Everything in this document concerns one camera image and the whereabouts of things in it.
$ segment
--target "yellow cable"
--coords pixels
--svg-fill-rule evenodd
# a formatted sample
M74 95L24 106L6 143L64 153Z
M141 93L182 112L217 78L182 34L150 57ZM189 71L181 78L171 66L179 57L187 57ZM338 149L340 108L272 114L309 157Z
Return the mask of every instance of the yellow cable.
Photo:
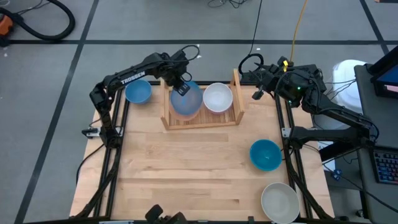
M296 34L297 30L299 29L299 25L301 22L301 18L303 17L305 6L307 5L308 0L305 0L303 8L301 9L300 17L298 18L296 29L294 30L294 35L293 35L293 42L292 42L292 52L290 53L290 61L293 61L293 54L294 54L294 42L296 41Z

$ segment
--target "wooden table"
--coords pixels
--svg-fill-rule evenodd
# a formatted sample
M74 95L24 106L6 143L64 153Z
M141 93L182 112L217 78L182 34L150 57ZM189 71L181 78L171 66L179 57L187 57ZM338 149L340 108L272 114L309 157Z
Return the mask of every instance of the wooden table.
M263 172L250 161L249 149L258 139L270 139L282 148L275 101L267 94L254 101L254 92L254 86L242 86L245 114L239 126L166 131L160 120L159 86L153 87L149 104L130 105L111 218L144 220L148 209L159 204L164 214L181 211L188 220L269 220L261 208L262 191L274 182L288 184L287 171L284 162L275 171ZM293 109L293 114L297 126L312 126L308 113ZM101 143L99 138L88 140L85 156ZM71 215L96 191L104 151L82 167ZM334 217L318 152L304 147L301 155L309 191Z

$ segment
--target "light blue bowl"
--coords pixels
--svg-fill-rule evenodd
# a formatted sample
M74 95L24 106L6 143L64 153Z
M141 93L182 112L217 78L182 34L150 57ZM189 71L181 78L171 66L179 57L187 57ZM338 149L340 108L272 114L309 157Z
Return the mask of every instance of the light blue bowl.
M203 91L193 81L187 82L190 87L188 92L181 96L177 91L173 90L170 96L170 102L176 113L183 116L195 114L203 103Z
M250 148L250 160L263 171L273 171L282 163L282 153L273 141L261 139Z
M126 98L131 103L138 105L147 103L152 94L152 87L148 81L136 80L126 87Z

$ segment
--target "desk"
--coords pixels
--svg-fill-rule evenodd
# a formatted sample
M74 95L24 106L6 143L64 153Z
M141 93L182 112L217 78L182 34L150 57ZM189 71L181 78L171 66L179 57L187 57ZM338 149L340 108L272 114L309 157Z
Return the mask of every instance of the desk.
M160 91L153 86L149 104L129 107L111 218L144 220L148 209L158 203L165 214L181 211L188 220L247 221L248 216L269 220L261 208L261 194L273 182L288 183L286 165L259 171L250 161L249 149L258 139L282 146L275 101L269 95L254 101L255 87L242 86L245 114L239 126L166 131L160 120ZM312 126L308 113L294 109L293 114L297 126ZM85 156L100 144L100 139L89 140ZM303 148L301 155L309 191L334 217L318 152ZM104 150L82 167L71 215L97 189L103 156Z
M377 97L370 82L371 75L364 67L355 67L356 81L361 97L363 113L379 128L377 146L398 147L398 100ZM367 149L358 151L363 187L387 204L398 208L398 186L376 182L373 165ZM369 219L375 223L397 223L398 214L369 196L365 196Z

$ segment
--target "white bowl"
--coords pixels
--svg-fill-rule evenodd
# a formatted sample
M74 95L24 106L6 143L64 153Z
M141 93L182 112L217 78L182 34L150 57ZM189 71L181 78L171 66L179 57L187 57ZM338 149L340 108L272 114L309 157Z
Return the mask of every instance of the white bowl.
M233 96L231 89L222 83L213 83L203 94L203 102L213 113L223 113L231 107Z
M278 224L292 223L300 213L296 192L284 183L268 185L262 192L261 206L268 218Z

